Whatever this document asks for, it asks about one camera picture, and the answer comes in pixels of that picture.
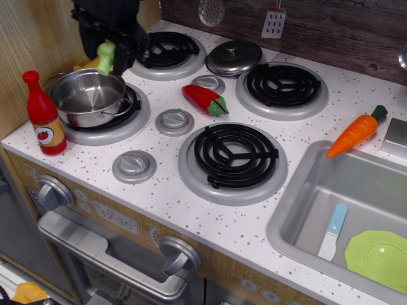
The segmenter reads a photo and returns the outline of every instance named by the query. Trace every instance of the oven clock display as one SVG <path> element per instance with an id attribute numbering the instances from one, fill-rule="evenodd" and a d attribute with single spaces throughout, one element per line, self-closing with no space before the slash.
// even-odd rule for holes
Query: oven clock display
<path id="1" fill-rule="evenodd" d="M 137 221 L 127 217 L 125 214 L 119 213 L 116 210 L 103 205 L 100 202 L 92 200 L 92 203 L 99 216 L 113 222 L 117 226 L 133 232 L 134 234 L 139 234 L 139 224 Z"/>

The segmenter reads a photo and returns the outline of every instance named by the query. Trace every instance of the red bottle cap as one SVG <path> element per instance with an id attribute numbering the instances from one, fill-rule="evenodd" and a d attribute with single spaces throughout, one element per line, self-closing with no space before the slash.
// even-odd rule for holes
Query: red bottle cap
<path id="1" fill-rule="evenodd" d="M 39 81 L 39 74 L 37 71 L 27 71 L 23 74 L 23 80 L 26 83 L 31 83 L 33 81 Z"/>

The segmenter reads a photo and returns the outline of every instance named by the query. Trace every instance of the oven window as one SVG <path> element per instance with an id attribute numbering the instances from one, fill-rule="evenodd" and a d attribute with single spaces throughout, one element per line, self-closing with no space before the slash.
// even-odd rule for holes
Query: oven window
<path id="1" fill-rule="evenodd" d="M 91 265 L 75 257 L 87 287 L 115 304 L 124 305 L 157 305 L 138 292 L 128 288 Z"/>

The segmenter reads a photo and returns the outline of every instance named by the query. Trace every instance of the dark wood backsplash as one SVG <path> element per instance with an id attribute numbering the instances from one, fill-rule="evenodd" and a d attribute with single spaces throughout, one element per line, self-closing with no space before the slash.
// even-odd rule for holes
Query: dark wood backsplash
<path id="1" fill-rule="evenodd" d="M 286 0 L 280 39 L 263 39 L 269 6 L 276 1 L 223 0 L 216 27 L 198 17 L 199 0 L 163 0 L 162 19 L 323 64 L 407 85 L 398 53 L 407 43 L 406 0 Z"/>

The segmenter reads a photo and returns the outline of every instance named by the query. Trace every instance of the toy ketchup bottle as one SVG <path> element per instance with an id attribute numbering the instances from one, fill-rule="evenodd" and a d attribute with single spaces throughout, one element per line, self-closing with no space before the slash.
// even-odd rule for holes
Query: toy ketchup bottle
<path id="1" fill-rule="evenodd" d="M 45 154 L 60 154 L 67 143 L 58 110 L 52 99 L 41 89 L 37 71 L 25 72 L 23 80 L 30 91 L 27 110 L 39 147 Z"/>

